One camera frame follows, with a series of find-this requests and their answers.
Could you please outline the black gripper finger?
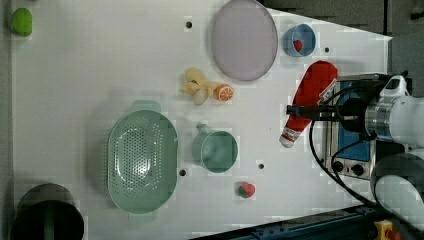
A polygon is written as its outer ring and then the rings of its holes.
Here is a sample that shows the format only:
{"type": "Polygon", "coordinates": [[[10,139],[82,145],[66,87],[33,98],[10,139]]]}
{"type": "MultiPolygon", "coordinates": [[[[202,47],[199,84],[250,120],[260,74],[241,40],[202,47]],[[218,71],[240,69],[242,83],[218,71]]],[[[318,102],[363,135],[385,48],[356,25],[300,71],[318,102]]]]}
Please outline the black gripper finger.
{"type": "Polygon", "coordinates": [[[300,117],[314,121],[337,121],[334,106],[294,106],[288,105],[286,113],[291,116],[300,117]]]}

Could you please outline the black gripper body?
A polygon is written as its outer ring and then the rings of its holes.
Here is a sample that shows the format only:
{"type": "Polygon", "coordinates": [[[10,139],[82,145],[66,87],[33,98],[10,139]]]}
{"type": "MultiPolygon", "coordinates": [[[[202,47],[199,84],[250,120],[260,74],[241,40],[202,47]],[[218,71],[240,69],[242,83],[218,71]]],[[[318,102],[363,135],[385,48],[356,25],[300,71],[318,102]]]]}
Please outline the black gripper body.
{"type": "Polygon", "coordinates": [[[359,98],[349,98],[336,105],[336,114],[341,126],[350,132],[365,134],[365,111],[367,105],[359,98]]]}

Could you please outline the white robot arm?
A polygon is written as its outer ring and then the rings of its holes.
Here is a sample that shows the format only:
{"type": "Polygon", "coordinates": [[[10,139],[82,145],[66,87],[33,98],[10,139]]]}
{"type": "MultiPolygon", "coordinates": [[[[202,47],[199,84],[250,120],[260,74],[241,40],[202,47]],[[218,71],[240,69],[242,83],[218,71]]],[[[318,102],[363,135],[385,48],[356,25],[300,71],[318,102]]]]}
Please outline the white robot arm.
{"type": "Polygon", "coordinates": [[[345,87],[310,104],[291,104],[286,114],[302,120],[339,122],[360,140],[405,146],[378,160],[370,176],[376,204],[415,229],[423,229],[423,99],[407,90],[401,75],[385,83],[365,82],[345,87]]]}

